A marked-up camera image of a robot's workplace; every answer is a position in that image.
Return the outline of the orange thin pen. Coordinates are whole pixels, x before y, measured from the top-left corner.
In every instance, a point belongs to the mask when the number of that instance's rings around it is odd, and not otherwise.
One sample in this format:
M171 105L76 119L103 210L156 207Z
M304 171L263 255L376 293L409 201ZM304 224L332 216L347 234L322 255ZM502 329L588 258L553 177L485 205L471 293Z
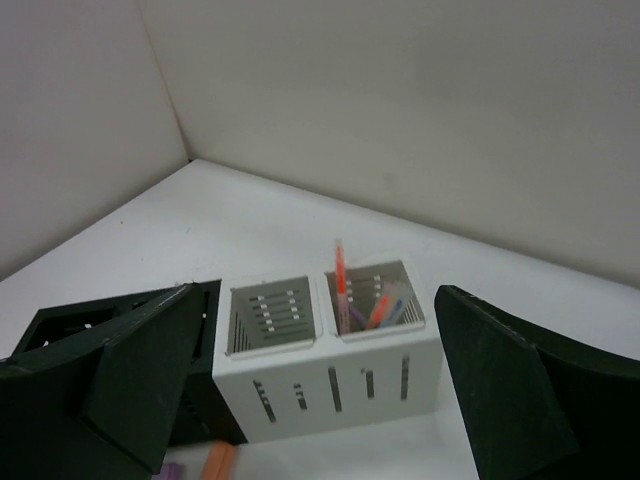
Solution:
M338 332L345 335L350 332L349 301L346 288L346 269L342 241L335 241L335 291L338 309Z

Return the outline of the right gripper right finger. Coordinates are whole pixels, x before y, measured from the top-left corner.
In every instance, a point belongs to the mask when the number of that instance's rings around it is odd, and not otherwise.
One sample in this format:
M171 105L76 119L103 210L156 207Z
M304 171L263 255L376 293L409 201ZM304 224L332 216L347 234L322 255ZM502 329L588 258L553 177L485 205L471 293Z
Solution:
M638 361L457 286L440 286L434 308L480 478L638 478Z

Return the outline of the orange short pen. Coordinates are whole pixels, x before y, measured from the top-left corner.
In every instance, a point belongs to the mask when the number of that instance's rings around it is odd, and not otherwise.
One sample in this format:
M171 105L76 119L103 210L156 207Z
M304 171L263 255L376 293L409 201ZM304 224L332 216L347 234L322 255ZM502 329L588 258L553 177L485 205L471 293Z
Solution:
M389 294L381 294L374 308L372 309L369 319L365 325L366 330L378 328L388 317L388 305L390 303Z

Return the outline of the blue thin pen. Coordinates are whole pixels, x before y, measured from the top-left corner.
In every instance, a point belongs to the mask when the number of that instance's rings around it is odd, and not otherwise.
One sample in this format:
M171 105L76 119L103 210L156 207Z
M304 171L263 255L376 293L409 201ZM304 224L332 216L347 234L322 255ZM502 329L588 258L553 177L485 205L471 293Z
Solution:
M404 314L406 307L407 302L403 299L398 299L393 304L386 317L380 322L379 327L386 328L396 325Z

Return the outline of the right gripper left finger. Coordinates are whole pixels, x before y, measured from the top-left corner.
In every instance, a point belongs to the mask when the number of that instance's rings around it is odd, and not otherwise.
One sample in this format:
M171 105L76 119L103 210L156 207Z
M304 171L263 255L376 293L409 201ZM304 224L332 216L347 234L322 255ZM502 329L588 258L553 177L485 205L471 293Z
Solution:
M187 354L201 289L186 284L143 307L1 362L4 479L149 479L161 469L175 391L124 377L145 337Z

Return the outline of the yellow thin pen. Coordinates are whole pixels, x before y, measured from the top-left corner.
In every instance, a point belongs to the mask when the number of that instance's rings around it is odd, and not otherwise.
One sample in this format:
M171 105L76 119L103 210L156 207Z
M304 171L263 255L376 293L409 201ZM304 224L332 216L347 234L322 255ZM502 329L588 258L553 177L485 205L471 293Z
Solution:
M414 296L413 290L405 282L389 283L385 288L388 296L388 305L385 317L380 324L381 328L396 325Z

